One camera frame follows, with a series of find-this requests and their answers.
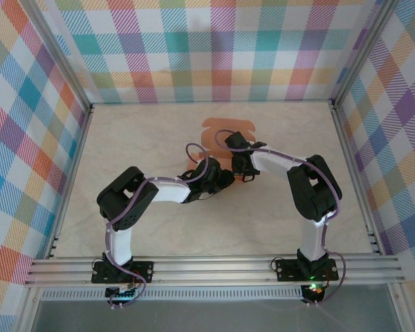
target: colorful checkered pattern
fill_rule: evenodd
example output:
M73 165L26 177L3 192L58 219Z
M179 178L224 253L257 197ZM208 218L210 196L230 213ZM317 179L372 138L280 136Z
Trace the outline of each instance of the colorful checkered pattern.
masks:
M349 54L349 58L347 59L346 64L344 65L344 68L342 69L340 76L338 77L337 83L333 87L331 98L335 98L338 91L340 90L341 83L344 81L348 73L348 70L352 67L353 63L355 62L355 59L358 55L358 52L360 51L361 46L366 42L367 37L370 35L372 26L374 25L375 19L384 2L385 0L375 0L375 4L371 9L371 12L367 17L367 20L364 26L362 27L360 34L358 35L357 41L353 45L353 48Z
M341 109L388 254L415 303L415 0L401 0Z
M121 103L327 99L365 1L38 3L89 98Z
M83 120L17 0L0 0L0 331L46 247Z

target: enclosure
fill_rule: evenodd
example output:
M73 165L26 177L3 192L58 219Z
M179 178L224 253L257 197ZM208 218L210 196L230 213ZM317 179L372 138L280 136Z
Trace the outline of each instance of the enclosure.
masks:
M325 159L343 285L306 307L311 282L273 270L304 230L291 183L261 172L152 203L130 240L151 282L113 313L111 283L91 283L99 193L131 166L195 169L191 142L232 169L221 129ZM0 331L195 325L415 331L415 1L0 1Z

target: robotic arm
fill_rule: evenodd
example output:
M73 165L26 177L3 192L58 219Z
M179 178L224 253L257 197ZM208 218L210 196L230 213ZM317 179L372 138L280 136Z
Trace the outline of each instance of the robotic arm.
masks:
M128 267L132 264L132 227L150 203L160 201L191 203L199 199L202 193L220 192L234 182L235 176L242 176L243 182L249 182L261 172L270 172L289 182L295 207L303 217L303 234L297 251L297 267L301 270L304 279L310 279L316 272L322 274L320 268L329 260L322 247L324 223L336 213L338 203L335 201L331 188L316 171L299 162L303 158L291 160L280 158L276 154L281 153L271 149L265 143L256 142L251 145L240 132L230 135L225 143L232 151L232 171L221 169L219 162L209 157L202 160L195 170L179 176L179 181L176 179L175 182L169 182L169 179L165 181L163 178L154 178L146 183L128 213L109 229L109 250L115 263ZM264 147L265 151L258 151L261 147ZM322 172L337 192L338 198L341 199L341 190L323 157L314 155L306 161ZM196 181L183 182L195 179L201 174L202 176ZM144 174L137 167L130 167L124 171L98 195L97 203L100 206L100 214L110 221L122 214L132 199L131 194L135 194L145 180ZM313 185L311 180L316 180L316 184Z

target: black mounting plate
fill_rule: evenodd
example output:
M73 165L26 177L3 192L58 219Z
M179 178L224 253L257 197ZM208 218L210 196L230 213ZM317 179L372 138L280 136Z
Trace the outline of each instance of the black mounting plate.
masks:
M128 261L123 265L128 271L138 273L145 278L147 283L152 281L152 275L154 273L154 263L152 261ZM112 265L108 259L104 261L97 261L93 265L93 274L91 283L93 284L130 284L133 282L133 276L124 273L114 265Z
M274 262L277 281L279 282L303 282L306 280L311 280L312 282L326 282L327 276L325 270L329 274L329 281L339 280L337 264L334 259L327 259L325 263L312 274L310 279L305 278L298 266L297 259L276 259Z

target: beige floor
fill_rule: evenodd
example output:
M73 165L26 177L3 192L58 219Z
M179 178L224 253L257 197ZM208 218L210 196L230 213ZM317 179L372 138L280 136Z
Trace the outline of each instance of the beige floor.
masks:
M56 251L100 256L104 219L95 199L135 165L150 176L187 166L185 145L200 142L209 117L251 120L257 140L296 156L322 155L342 192L342 213L329 227L329 250L370 252L349 173L325 102L196 103L97 106ZM229 255L296 252L301 232L286 181L262 174L206 201L153 203L133 230L134 255Z

